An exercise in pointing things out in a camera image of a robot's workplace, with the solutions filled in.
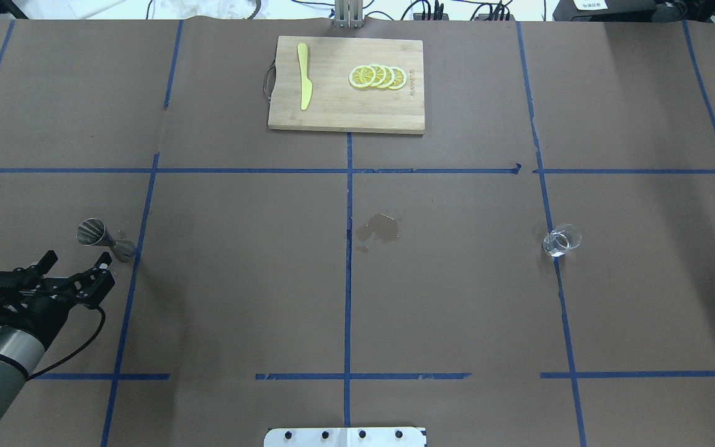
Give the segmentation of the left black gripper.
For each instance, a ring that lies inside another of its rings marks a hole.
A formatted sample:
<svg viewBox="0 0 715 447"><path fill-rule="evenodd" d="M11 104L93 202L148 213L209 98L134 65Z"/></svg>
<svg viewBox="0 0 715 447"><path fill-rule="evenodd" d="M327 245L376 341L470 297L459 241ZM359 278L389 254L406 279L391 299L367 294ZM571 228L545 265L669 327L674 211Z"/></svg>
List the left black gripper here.
<svg viewBox="0 0 715 447"><path fill-rule="evenodd" d="M32 336L56 336L67 322L72 303L98 308L115 286L112 260L97 260L87 271L63 281L63 297L45 289L40 277L58 261L47 251L36 263L0 271L0 327L15 328Z"/></svg>

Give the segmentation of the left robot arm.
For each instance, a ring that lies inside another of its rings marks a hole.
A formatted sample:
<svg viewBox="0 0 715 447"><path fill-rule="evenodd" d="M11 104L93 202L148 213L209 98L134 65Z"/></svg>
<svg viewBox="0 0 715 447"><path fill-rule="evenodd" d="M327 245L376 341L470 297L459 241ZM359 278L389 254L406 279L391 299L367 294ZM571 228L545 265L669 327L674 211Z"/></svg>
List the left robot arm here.
<svg viewBox="0 0 715 447"><path fill-rule="evenodd" d="M107 314L102 301L115 286L111 254L103 252L87 271L51 278L56 252L47 251L36 263L0 271L0 421L26 382L43 374L38 368L77 306L96 311L102 331Z"/></svg>

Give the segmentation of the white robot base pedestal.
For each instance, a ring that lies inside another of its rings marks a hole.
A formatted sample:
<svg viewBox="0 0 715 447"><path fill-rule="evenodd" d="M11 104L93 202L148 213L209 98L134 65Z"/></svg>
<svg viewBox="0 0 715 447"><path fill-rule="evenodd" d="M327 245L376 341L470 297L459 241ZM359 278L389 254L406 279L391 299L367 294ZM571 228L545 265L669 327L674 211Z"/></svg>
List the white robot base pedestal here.
<svg viewBox="0 0 715 447"><path fill-rule="evenodd" d="M425 428L280 428L266 433L264 446L426 446Z"/></svg>

